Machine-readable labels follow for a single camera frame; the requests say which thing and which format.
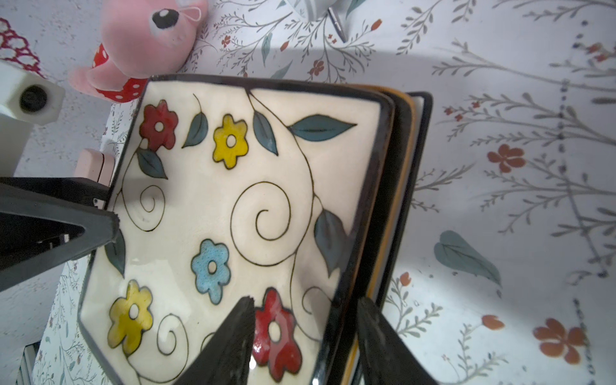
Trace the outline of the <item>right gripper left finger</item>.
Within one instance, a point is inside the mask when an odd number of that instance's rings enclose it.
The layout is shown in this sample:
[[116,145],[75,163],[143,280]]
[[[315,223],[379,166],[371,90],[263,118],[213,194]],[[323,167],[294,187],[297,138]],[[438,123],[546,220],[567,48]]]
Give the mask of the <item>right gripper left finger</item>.
[[240,298],[177,384],[246,384],[255,334],[255,306]]

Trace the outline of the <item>black square plate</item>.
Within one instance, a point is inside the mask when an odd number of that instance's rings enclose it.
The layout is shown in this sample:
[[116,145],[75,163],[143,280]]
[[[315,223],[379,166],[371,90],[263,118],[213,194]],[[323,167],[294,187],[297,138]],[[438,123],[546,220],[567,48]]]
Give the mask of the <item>black square plate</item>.
[[389,97],[394,102],[395,113],[359,269],[355,274],[353,292],[344,308],[343,328],[338,346],[333,358],[328,362],[327,384],[346,383],[348,366],[355,365],[357,301],[362,297],[373,298],[383,280],[394,237],[399,228],[419,129],[418,105],[411,96],[382,86],[361,85],[360,88],[378,91]]
[[173,384],[237,301],[251,384],[324,384],[383,176],[394,101],[213,75],[147,83],[78,323],[114,384]]

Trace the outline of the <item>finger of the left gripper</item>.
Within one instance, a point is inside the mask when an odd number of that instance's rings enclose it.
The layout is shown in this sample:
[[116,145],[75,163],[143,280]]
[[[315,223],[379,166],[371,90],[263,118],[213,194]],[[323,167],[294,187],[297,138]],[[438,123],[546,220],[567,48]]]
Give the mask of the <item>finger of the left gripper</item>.
[[62,206],[95,207],[106,201],[109,187],[83,177],[2,177],[1,208],[19,202],[52,203]]
[[114,242],[115,213],[97,208],[19,202],[1,208],[1,290]]

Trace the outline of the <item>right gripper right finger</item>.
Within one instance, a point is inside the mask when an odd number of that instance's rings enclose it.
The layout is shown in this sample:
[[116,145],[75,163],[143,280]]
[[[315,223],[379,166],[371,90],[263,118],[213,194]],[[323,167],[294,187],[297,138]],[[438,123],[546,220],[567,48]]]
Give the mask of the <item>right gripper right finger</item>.
[[358,301],[356,329],[364,383],[437,384],[370,298]]

